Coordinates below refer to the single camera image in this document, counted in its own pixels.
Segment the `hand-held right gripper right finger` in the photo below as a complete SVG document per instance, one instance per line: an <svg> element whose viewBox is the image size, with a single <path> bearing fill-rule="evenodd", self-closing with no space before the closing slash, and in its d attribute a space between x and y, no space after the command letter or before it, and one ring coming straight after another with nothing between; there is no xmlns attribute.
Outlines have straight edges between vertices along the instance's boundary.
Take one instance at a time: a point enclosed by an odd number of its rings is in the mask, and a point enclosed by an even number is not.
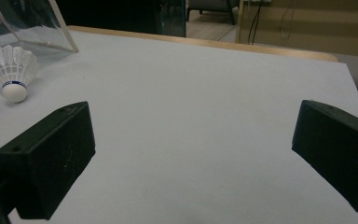
<svg viewBox="0 0 358 224"><path fill-rule="evenodd" d="M332 105L304 100L292 150L358 212L358 118Z"/></svg>

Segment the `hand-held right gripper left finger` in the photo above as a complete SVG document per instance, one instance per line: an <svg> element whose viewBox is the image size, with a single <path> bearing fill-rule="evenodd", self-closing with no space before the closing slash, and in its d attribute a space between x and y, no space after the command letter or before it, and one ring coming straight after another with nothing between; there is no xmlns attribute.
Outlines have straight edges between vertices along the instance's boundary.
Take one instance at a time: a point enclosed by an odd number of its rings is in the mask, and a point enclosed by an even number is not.
<svg viewBox="0 0 358 224"><path fill-rule="evenodd" d="M0 148L3 211L50 219L94 154L89 104L53 111Z"/></svg>

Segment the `white feather shuttlecock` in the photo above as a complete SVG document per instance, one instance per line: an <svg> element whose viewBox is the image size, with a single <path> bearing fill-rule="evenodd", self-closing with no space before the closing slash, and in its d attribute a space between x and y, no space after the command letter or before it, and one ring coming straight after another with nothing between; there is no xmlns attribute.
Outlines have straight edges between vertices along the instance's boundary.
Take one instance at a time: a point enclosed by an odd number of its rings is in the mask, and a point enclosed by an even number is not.
<svg viewBox="0 0 358 224"><path fill-rule="evenodd" d="M28 95L28 87L38 70L36 56L21 46L0 47L0 83L2 94L11 103L20 103Z"/></svg>

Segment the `clear plastic box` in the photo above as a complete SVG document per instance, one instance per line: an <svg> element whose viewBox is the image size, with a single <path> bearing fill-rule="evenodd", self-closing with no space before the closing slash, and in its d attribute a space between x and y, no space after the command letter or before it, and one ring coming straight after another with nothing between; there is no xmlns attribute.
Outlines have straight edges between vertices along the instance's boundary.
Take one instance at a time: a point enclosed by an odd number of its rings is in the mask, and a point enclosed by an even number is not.
<svg viewBox="0 0 358 224"><path fill-rule="evenodd" d="M78 52L55 0L0 0L0 47Z"/></svg>

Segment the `dark cabinet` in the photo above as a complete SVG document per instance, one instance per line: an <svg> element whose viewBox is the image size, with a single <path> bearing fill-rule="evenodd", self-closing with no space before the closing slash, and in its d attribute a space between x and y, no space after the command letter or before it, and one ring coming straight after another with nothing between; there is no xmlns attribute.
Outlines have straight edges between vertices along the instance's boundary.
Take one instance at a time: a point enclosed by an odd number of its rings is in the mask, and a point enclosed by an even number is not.
<svg viewBox="0 0 358 224"><path fill-rule="evenodd" d="M67 25L186 37L185 0L56 0Z"/></svg>

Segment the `grey chair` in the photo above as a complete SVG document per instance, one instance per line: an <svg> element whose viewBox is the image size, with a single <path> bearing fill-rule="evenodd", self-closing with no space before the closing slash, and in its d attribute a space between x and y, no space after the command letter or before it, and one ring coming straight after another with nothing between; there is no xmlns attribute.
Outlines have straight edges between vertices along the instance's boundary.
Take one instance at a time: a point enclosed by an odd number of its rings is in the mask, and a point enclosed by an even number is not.
<svg viewBox="0 0 358 224"><path fill-rule="evenodd" d="M204 11L225 12L229 14L231 24L235 25L233 8L239 6L240 0L188 0L186 20L189 21L192 10L197 10L200 14Z"/></svg>

